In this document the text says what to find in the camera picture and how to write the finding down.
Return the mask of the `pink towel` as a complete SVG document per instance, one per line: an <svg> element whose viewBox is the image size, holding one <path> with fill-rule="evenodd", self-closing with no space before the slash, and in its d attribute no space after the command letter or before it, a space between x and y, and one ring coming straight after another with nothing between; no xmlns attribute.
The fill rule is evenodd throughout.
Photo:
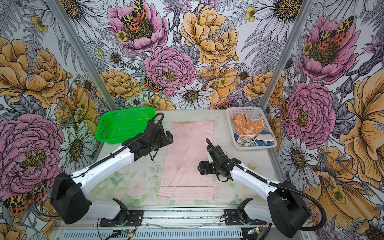
<svg viewBox="0 0 384 240"><path fill-rule="evenodd" d="M158 198L175 201L213 199L213 176L201 175L200 162L208 161L206 139L214 137L213 121L173 122L174 142L167 147Z"/></svg>

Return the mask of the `white plastic basket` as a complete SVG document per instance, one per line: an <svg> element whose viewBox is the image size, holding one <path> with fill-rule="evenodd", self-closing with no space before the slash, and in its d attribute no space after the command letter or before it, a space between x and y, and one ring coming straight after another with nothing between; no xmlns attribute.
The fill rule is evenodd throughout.
<svg viewBox="0 0 384 240"><path fill-rule="evenodd" d="M230 133L239 152L275 148L278 141L259 107L232 107L226 110Z"/></svg>

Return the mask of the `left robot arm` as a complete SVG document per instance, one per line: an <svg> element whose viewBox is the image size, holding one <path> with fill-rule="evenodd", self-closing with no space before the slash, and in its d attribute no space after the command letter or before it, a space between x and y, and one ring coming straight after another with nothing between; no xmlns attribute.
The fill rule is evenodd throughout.
<svg viewBox="0 0 384 240"><path fill-rule="evenodd" d="M103 159L72 174L59 174L50 197L52 207L68 225L86 218L106 219L118 226L125 224L129 215L122 201L92 198L91 191L123 167L173 142L173 135L161 123L148 122L143 133L123 142Z"/></svg>

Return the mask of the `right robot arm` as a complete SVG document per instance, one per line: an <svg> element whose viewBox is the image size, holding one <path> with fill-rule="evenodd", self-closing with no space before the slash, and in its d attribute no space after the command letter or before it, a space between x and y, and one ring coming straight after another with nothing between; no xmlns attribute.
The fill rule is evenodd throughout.
<svg viewBox="0 0 384 240"><path fill-rule="evenodd" d="M302 192L285 181L272 181L249 169L238 159L230 159L220 146L208 143L208 161L200 162L198 171L201 175L224 177L226 181L241 184L259 197L265 203L258 203L253 198L245 199L234 214L225 214L230 220L237 218L243 225L253 222L274 225L284 236L292 238L298 231L311 231L305 226L311 213L303 200Z"/></svg>

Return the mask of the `green plastic basket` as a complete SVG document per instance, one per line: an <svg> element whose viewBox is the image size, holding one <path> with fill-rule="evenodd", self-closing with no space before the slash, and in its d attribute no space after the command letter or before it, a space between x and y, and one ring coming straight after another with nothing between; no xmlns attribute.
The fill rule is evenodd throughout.
<svg viewBox="0 0 384 240"><path fill-rule="evenodd" d="M155 116L151 107L110 111L100 118L96 140L110 145L121 144L143 133L147 122Z"/></svg>

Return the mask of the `orange patterned towel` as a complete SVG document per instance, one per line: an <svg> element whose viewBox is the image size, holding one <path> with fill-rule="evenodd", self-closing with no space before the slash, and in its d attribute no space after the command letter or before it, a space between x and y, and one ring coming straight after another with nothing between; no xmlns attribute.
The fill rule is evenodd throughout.
<svg viewBox="0 0 384 240"><path fill-rule="evenodd" d="M253 139L265 129L263 119L251 119L246 113L232 116L230 121L235 124L236 133Z"/></svg>

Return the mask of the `blue white patterned towel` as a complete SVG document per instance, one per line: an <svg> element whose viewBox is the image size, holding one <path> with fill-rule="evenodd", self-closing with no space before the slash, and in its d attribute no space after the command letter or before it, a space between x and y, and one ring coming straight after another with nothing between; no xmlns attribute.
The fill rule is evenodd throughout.
<svg viewBox="0 0 384 240"><path fill-rule="evenodd" d="M246 136L240 136L237 133L234 133L234 138L236 144L240 147L266 147L273 146L275 144L273 135L264 130L253 139Z"/></svg>

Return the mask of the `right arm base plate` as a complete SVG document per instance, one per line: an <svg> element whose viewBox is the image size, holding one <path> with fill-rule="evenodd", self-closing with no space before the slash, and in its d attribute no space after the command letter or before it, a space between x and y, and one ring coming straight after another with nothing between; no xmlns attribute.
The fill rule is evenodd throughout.
<svg viewBox="0 0 384 240"><path fill-rule="evenodd" d="M245 211L238 209L224 209L224 216L221 221L224 221L226 226L261 226L267 224L265 221L251 220Z"/></svg>

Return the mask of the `aluminium front rail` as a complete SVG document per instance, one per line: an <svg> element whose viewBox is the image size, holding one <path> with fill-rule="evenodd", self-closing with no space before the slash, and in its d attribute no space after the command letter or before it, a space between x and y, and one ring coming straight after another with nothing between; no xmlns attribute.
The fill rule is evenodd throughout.
<svg viewBox="0 0 384 240"><path fill-rule="evenodd" d="M128 210L143 210L142 225L138 228L144 229L197 229L197 228L254 228L266 229L261 226L226 226L221 218L224 216L224 209L237 209L236 205L197 205L197 206L131 206ZM86 218L73 224L66 224L61 218L55 230L120 230L132 229L133 227L100 227L101 219Z"/></svg>

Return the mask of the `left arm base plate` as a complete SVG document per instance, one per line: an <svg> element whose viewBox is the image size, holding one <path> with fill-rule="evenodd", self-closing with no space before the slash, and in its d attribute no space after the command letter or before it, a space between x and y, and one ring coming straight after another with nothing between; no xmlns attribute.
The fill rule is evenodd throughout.
<svg viewBox="0 0 384 240"><path fill-rule="evenodd" d="M120 211L118 215L112 219L101 219L100 227L140 227L142 225L144 211L143 210L126 210Z"/></svg>

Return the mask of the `left aluminium frame post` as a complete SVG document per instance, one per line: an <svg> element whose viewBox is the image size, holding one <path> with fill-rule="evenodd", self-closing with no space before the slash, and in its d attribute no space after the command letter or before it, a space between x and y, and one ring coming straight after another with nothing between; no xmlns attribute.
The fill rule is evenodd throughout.
<svg viewBox="0 0 384 240"><path fill-rule="evenodd" d="M71 23L70 18L65 12L64 7L62 6L60 1L48 1L47 2L50 10L53 12L54 16L57 18L58 23L63 28L64 32L66 33L66 36L69 38L69 40L72 42L72 46L76 50L77 54L79 55L80 59L82 60L82 63L85 65L89 75L94 80L96 86L98 87L98 90L104 97L107 105L109 106L111 111L119 110L118 106L114 102L113 98L111 97L109 91L107 90L107 87L105 86L104 82L102 81L102 78L95 66L95 64L92 62L90 55L88 54L85 46L83 45L83 42L81 38L78 36L77 31L75 30L75 27Z"/></svg>

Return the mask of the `aluminium frame post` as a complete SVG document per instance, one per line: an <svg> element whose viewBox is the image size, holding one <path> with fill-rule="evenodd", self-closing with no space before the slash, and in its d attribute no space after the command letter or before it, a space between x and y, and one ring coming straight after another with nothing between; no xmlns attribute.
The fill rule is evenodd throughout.
<svg viewBox="0 0 384 240"><path fill-rule="evenodd" d="M60 1L48 1L47 2L50 10L53 12L54 16L57 18L58 23L63 28L64 32L66 33L66 36L69 38L69 40L72 42L72 46L76 50L77 54L79 55L80 59L82 60L82 63L85 65L89 75L94 80L96 86L98 87L98 90L104 97L107 105L109 106L111 111L119 110L118 106L114 102L113 98L111 97L109 91L107 90L107 87L105 86L104 82L102 81L102 78L95 66L95 64L92 62L90 55L88 54L85 46L83 45L83 42L81 38L78 36L77 31L75 30L75 27L71 23L70 18L65 12L64 7L62 6Z"/></svg>
<svg viewBox="0 0 384 240"><path fill-rule="evenodd" d="M273 90L275 86L277 85L279 78L281 76L281 73L283 71L283 68L289 58L290 52L294 47L294 44L296 43L299 34L301 33L302 29L304 28L306 21L310 15L310 12L313 8L313 5L316 1L314 0L306 0L303 2L302 7L298 13L297 19L294 23L293 29L291 33L289 34L286 44L283 48L283 51L281 52L281 55L279 57L279 60L277 62L277 65L275 69L273 70L273 73L271 75L271 80L269 85L266 88L266 92L264 93L262 100L259 104L259 107L264 110L267 103L269 102Z"/></svg>

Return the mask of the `right aluminium frame post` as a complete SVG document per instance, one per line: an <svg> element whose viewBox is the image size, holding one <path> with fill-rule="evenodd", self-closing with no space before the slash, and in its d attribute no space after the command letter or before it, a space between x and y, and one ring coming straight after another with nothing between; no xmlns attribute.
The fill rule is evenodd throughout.
<svg viewBox="0 0 384 240"><path fill-rule="evenodd" d="M297 19L294 23L293 29L291 33L289 34L286 44L283 48L283 51L281 52L281 55L279 57L279 60L277 62L277 65L275 69L273 70L273 73L271 75L271 80L269 85L266 88L266 92L264 93L262 100L259 104L259 107L264 110L267 103L269 102L273 90L275 86L277 85L279 78L281 76L281 73L283 71L283 68L289 58L290 52L294 47L294 44L296 43L299 34L301 33L302 29L304 28L306 21L310 15L310 12L313 8L313 5L316 1L314 0L306 0L303 2L302 7L298 13Z"/></svg>

